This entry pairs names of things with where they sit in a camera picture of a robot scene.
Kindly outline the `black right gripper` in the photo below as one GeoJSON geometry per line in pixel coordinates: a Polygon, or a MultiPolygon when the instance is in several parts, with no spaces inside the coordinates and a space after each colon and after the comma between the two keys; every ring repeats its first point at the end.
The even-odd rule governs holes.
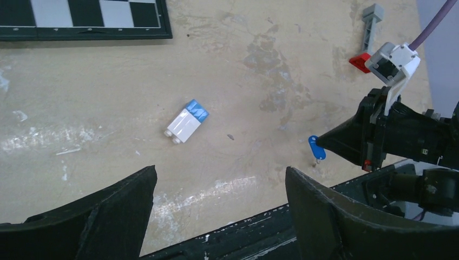
{"type": "Polygon", "coordinates": [[[374,88],[356,114],[318,137],[316,144],[365,171],[380,168],[387,154],[458,169],[458,108],[450,118],[420,114],[397,97],[391,105],[389,87],[374,88]]]}

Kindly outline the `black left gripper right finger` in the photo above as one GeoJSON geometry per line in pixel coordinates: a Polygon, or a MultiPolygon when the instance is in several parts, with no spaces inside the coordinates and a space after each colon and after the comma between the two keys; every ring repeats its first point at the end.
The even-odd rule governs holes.
{"type": "Polygon", "coordinates": [[[293,167],[286,194],[303,259],[458,259],[458,227],[366,206],[293,167]]]}

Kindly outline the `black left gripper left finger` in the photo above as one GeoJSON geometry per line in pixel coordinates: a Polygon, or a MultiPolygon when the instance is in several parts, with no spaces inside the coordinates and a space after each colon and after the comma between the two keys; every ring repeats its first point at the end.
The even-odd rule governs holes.
{"type": "Polygon", "coordinates": [[[21,224],[1,224],[1,259],[138,259],[157,180],[148,166],[21,224]]]}

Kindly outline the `blue key tag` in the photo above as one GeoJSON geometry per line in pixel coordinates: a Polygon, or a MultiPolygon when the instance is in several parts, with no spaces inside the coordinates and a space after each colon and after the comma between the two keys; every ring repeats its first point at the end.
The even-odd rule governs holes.
{"type": "Polygon", "coordinates": [[[322,147],[317,145],[317,139],[318,139],[317,136],[312,135],[308,138],[308,143],[310,145],[314,158],[317,161],[322,161],[322,160],[325,160],[326,158],[326,152],[322,147]]]}

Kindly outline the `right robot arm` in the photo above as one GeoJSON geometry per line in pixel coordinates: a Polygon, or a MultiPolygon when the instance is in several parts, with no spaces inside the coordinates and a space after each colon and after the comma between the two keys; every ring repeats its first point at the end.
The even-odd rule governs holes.
{"type": "Polygon", "coordinates": [[[432,164],[421,175],[390,173],[366,183],[371,206],[391,202],[416,203],[422,220],[427,212],[450,217],[458,211],[458,110],[452,117],[436,116],[432,109],[418,113],[400,97],[391,105],[389,87],[374,88],[360,102],[356,114],[319,136],[317,146],[373,172],[386,156],[396,155],[432,164]]]}

